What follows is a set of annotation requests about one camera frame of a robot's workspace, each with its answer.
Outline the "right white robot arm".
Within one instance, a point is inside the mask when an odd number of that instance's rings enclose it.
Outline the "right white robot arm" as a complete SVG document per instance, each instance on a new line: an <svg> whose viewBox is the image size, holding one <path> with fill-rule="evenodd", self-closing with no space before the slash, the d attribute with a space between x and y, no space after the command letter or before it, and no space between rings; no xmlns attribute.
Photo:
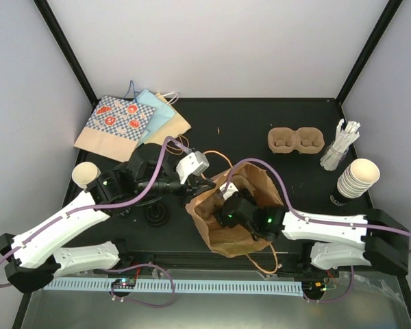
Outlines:
<svg viewBox="0 0 411 329"><path fill-rule="evenodd" d="M299 271L314 276L335 267L369 266L392 276L408 273L408 231L383 210L363 215L322 215L277 206L259 206L248 190L233 193L214 212L220 226L243 227L253 240L313 241L297 260Z"/></svg>

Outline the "black lid stack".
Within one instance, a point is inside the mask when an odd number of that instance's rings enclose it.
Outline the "black lid stack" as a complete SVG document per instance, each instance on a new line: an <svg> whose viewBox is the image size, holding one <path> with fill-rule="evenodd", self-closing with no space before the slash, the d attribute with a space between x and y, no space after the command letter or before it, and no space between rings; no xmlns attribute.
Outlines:
<svg viewBox="0 0 411 329"><path fill-rule="evenodd" d="M161 227L169 221L169 218L170 210L164 203L156 202L145 208L145 219L151 227Z"/></svg>

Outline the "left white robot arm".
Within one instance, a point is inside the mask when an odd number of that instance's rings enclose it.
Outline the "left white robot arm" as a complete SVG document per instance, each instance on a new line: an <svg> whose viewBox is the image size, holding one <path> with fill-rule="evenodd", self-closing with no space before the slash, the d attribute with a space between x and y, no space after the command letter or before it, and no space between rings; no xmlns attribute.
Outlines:
<svg viewBox="0 0 411 329"><path fill-rule="evenodd" d="M114 238L98 245L66 247L66 243L113 215L126 215L133 206L172 194L187 204L215 184L201 177L209 167L200 151L184 148L185 156L171 164L166 148L154 143L140 146L130 159L101 173L67 206L22 234L0 236L6 287L31 293L53 279L101 269L127 273L133 266L126 242Z"/></svg>

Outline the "brown paper bag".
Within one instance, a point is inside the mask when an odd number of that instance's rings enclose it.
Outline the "brown paper bag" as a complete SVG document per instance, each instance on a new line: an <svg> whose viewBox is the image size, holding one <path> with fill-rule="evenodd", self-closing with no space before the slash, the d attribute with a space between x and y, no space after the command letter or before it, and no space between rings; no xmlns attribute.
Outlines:
<svg viewBox="0 0 411 329"><path fill-rule="evenodd" d="M186 204L210 251L246 256L260 272L279 269L273 242L283 229L287 208L266 171L250 162L236 164L212 178L211 190Z"/></svg>

